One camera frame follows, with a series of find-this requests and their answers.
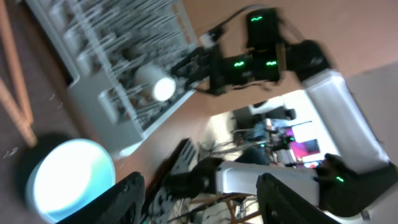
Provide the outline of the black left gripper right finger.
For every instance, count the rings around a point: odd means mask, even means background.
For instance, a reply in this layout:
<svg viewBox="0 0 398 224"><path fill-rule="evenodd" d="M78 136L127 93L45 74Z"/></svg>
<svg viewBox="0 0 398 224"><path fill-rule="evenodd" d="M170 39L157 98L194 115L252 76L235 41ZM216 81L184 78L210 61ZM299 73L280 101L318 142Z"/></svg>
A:
<svg viewBox="0 0 398 224"><path fill-rule="evenodd" d="M339 224L271 174L260 175L256 188L265 224Z"/></svg>

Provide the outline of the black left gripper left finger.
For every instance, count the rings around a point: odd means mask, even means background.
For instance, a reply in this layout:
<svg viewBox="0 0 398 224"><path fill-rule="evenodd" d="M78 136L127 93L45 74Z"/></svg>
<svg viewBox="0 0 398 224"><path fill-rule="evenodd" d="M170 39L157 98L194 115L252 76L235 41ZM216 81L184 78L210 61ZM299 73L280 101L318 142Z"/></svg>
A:
<svg viewBox="0 0 398 224"><path fill-rule="evenodd" d="M132 172L58 224L139 224L145 196L144 177Z"/></svg>

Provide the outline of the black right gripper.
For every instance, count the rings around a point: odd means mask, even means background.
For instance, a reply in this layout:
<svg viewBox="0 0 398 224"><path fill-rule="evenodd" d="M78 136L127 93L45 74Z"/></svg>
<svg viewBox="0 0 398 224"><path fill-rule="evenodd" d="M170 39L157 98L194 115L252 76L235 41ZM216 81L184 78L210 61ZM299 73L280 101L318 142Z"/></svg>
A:
<svg viewBox="0 0 398 224"><path fill-rule="evenodd" d="M196 90L212 96L220 96L226 93L226 70L223 67L223 54L219 46L210 48L197 47L184 59L170 69L172 76L186 78L184 89ZM208 89L193 86L196 82L208 79Z"/></svg>

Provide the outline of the white cup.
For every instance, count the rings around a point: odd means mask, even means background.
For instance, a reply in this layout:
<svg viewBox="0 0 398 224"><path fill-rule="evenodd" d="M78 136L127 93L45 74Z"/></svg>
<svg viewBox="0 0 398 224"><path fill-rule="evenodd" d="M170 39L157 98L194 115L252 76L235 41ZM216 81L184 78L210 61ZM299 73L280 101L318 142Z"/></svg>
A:
<svg viewBox="0 0 398 224"><path fill-rule="evenodd" d="M167 101L174 95L177 86L167 72L154 64L139 67L135 72L134 82L137 85L148 84L148 87L144 88L144 93L155 101Z"/></svg>

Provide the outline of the light blue bowl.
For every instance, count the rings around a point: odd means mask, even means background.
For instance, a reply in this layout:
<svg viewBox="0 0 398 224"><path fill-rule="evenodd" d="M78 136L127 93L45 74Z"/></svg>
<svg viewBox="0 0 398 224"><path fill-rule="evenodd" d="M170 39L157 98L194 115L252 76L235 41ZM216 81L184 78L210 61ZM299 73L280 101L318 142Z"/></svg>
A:
<svg viewBox="0 0 398 224"><path fill-rule="evenodd" d="M30 173L28 208L45 223L58 223L88 205L116 183L107 150L92 140L56 144Z"/></svg>

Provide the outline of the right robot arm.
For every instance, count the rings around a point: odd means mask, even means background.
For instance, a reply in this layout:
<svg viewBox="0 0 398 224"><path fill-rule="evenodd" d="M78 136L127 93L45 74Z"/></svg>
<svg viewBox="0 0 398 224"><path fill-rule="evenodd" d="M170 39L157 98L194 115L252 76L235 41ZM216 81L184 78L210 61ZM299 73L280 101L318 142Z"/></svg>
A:
<svg viewBox="0 0 398 224"><path fill-rule="evenodd" d="M185 88L208 79L205 93L225 94L228 87L279 83L295 73L331 136L338 153L326 154L314 168L272 167L207 158L192 171L170 175L164 187L173 198L218 193L222 200L254 195L265 223L337 223L365 211L397 183L397 167L375 137L343 76L334 70L319 43L287 42L277 9L246 6L246 52L225 57L219 40L224 22L201 37L202 45L171 68L186 79Z"/></svg>

